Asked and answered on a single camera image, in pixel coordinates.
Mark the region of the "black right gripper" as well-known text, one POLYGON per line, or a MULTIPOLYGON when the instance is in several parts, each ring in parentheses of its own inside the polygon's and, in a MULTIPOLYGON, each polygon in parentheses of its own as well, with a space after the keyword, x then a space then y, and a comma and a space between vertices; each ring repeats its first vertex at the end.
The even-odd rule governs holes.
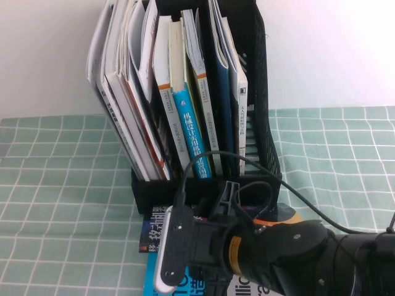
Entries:
POLYGON ((225 181, 215 204, 215 214, 219 216, 193 221, 190 267, 228 267, 227 235, 231 226, 228 216, 236 216, 232 198, 238 189, 239 183, 225 181))

